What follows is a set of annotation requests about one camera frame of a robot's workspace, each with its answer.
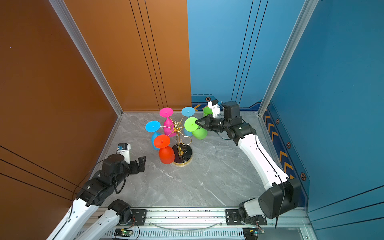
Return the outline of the green wine glass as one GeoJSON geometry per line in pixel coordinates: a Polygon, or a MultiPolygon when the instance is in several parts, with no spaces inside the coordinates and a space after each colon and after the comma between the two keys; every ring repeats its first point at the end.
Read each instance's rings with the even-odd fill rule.
{"type": "Polygon", "coordinates": [[[203,108],[203,117],[208,115],[213,115],[213,111],[209,108],[209,106],[206,106],[203,108]]]}
{"type": "Polygon", "coordinates": [[[192,133],[196,139],[203,140],[208,135],[208,131],[203,127],[200,127],[196,123],[196,120],[197,118],[195,117],[187,118],[184,123],[185,130],[192,133]]]}

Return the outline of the red wine glass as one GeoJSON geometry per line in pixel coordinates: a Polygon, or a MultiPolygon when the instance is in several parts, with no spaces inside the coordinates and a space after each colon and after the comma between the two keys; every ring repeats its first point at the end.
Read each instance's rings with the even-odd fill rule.
{"type": "Polygon", "coordinates": [[[170,147],[171,139],[167,135],[157,136],[154,145],[159,149],[159,158],[163,164],[171,164],[175,160],[175,153],[170,147]]]}

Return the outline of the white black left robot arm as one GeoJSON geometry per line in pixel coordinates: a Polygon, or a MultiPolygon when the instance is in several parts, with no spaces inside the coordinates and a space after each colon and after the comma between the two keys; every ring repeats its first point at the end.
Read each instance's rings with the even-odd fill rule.
{"type": "Polygon", "coordinates": [[[66,215],[49,235],[49,240],[99,240],[106,232],[118,224],[135,224],[131,206],[123,200],[113,201],[101,217],[87,228],[79,237],[88,219],[98,210],[103,202],[113,193],[119,194],[118,186],[126,183],[127,177],[143,173],[146,169],[147,157],[126,162],[125,156],[113,154],[102,162],[102,169],[88,180],[77,196],[66,215]]]}

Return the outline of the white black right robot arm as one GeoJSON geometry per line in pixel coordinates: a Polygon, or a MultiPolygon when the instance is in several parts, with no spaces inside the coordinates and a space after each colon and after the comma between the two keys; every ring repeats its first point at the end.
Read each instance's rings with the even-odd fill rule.
{"type": "Polygon", "coordinates": [[[241,221],[250,225],[257,216],[278,219],[280,215],[298,207],[301,195],[300,180],[290,178],[272,159],[262,146],[256,130],[246,123],[240,114],[237,102],[208,102],[212,111],[195,123],[208,131],[226,132],[228,138],[247,155],[259,174],[265,192],[258,198],[239,205],[241,221]]]}

